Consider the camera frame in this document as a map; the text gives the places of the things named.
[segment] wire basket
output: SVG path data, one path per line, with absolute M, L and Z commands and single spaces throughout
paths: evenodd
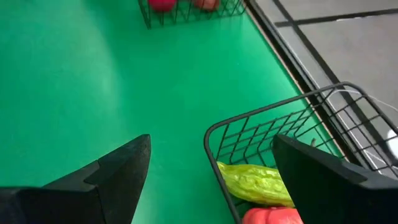
M 241 15 L 243 0 L 138 0 L 148 29 Z
M 351 101 L 343 99 L 350 95 Z M 284 134 L 341 159 L 398 179 L 388 142 L 397 128 L 365 92 L 339 83 L 226 119 L 205 134 L 205 151 L 236 223 L 254 207 L 228 193 L 216 162 L 276 168 L 272 139 Z

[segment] green tabletop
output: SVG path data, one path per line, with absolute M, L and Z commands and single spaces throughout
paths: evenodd
M 2 1 L 0 47 L 0 185 L 148 133 L 137 224 L 232 223 L 206 129 L 299 93 L 247 15 L 147 30 L 134 0 Z

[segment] metal wire basket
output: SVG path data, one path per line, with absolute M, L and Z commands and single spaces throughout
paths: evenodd
M 138 0 L 148 29 L 241 15 L 243 0 Z
M 352 100 L 344 100 L 345 95 Z M 398 161 L 388 146 L 396 136 L 388 138 L 388 130 L 398 133 L 362 89 L 344 82 L 216 123 L 207 130 L 204 144 L 231 213 L 240 223 L 243 214 L 255 205 L 228 193 L 217 161 L 276 168 L 272 139 L 284 134 L 398 179 Z

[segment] gray floor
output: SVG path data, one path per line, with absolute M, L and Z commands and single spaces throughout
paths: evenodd
M 256 1 L 272 22 L 285 21 L 272 0 Z M 295 20 L 398 8 L 397 0 L 280 1 Z M 369 95 L 398 108 L 397 24 L 398 14 L 393 14 L 302 25 L 300 29 L 340 81 L 357 84 Z M 330 85 L 331 81 L 293 29 L 283 27 L 279 28 L 279 32 L 307 69 L 313 81 L 319 87 Z M 344 104 L 343 99 L 338 95 L 330 100 L 337 108 Z M 382 103 L 376 103 L 398 126 L 398 112 Z M 374 113 L 369 106 L 360 106 L 363 107 L 365 114 Z M 387 135 L 389 127 L 377 122 L 375 126 L 384 137 Z M 378 167 L 382 165 L 377 158 L 373 161 Z

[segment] cable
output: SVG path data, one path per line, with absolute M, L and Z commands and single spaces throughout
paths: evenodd
M 354 90 L 335 90 L 335 91 L 333 91 L 333 93 L 331 93 L 331 94 L 328 96 L 328 98 L 326 98 L 326 100 L 328 100 L 333 94 L 335 94 L 335 93 L 337 93 L 337 92 L 341 92 L 341 91 L 342 91 L 342 92 L 355 93 L 355 94 L 362 95 L 362 93 L 360 93 L 360 92 L 358 92 L 358 91 L 354 91 Z M 365 96 L 368 96 L 368 97 L 370 97 L 370 98 L 376 100 L 377 102 L 379 102 L 379 103 L 381 103 L 381 104 L 383 104 L 383 105 L 385 105 L 385 106 L 390 107 L 391 109 L 395 110 L 395 111 L 398 113 L 398 109 L 397 109 L 396 107 L 394 107 L 394 106 L 392 106 L 392 105 L 390 105 L 390 104 L 388 104 L 388 103 L 386 103 L 386 102 L 383 102 L 383 101 L 377 99 L 377 98 L 374 97 L 374 96 L 371 96 L 371 95 L 365 95 Z

